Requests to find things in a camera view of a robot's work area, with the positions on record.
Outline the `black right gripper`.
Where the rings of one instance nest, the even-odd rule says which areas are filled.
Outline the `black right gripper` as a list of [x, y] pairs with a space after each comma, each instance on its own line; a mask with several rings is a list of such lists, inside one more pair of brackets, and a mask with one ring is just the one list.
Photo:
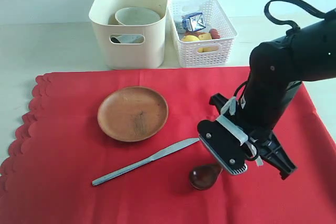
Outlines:
[[301, 81], [261, 80], [253, 74], [245, 82], [240, 99], [220, 93], [210, 97], [223, 127], [238, 139], [245, 160], [262, 159], [279, 170], [282, 180], [297, 166], [289, 158], [273, 129], [300, 88]]

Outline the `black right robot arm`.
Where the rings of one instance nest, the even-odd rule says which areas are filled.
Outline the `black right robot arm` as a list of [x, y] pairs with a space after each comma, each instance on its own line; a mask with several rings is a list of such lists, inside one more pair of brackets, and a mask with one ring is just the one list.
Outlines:
[[335, 77], [335, 11], [318, 15], [319, 22], [300, 28], [289, 25], [285, 36], [262, 42], [250, 54], [247, 80], [231, 98], [215, 94], [210, 104], [218, 118], [198, 124], [201, 141], [218, 164], [232, 175], [261, 160], [279, 170], [282, 179], [296, 170], [273, 129], [305, 81]]

